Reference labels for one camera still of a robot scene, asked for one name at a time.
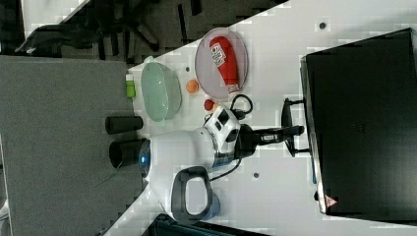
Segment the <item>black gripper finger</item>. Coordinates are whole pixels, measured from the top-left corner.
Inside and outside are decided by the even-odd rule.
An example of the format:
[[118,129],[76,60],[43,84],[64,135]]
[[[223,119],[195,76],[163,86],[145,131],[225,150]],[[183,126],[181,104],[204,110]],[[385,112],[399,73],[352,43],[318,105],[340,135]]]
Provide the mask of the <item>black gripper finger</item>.
[[278,136],[278,135],[266,135],[261,136],[260,144],[261,145],[270,145],[270,144],[278,144],[278,143],[293,143],[294,138],[292,136]]
[[281,127],[281,128],[267,128],[256,130],[256,134],[260,135],[282,135],[282,136],[300,136],[304,133],[303,126]]

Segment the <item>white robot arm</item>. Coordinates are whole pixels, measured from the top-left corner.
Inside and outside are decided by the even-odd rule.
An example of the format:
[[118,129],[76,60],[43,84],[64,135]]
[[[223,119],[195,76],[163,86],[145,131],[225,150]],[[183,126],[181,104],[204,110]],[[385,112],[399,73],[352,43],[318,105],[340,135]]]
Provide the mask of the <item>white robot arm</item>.
[[259,146],[291,144],[302,126],[254,130],[246,124],[231,130],[202,127],[152,137],[141,147],[139,164],[148,181],[141,194],[150,211],[166,213],[183,224],[216,215],[218,199],[212,190],[213,169],[240,162]]

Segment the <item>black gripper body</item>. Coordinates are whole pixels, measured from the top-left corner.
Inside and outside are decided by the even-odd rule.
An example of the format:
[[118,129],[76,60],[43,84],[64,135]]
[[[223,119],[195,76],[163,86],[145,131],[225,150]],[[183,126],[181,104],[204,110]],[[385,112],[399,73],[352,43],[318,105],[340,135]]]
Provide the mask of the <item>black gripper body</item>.
[[259,143],[259,136],[254,133],[249,125],[243,124],[235,143],[234,158],[239,159],[252,156]]

